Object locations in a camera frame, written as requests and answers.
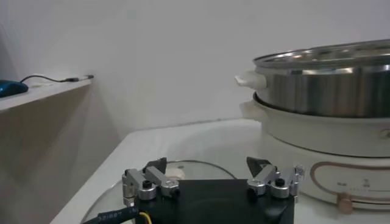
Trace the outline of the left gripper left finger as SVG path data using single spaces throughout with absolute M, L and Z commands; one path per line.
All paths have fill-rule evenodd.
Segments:
M 149 161 L 142 169 L 126 169 L 122 174 L 122 199 L 126 207 L 135 201 L 153 201 L 158 197 L 176 200 L 180 197 L 179 182 L 165 175 L 166 158 Z

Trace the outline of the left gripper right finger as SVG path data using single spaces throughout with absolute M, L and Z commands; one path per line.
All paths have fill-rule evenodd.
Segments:
M 299 166 L 279 169 L 266 159 L 246 158 L 252 178 L 247 180 L 247 194 L 250 200 L 270 194 L 276 199 L 292 197 L 297 200 L 299 184 L 304 170 Z

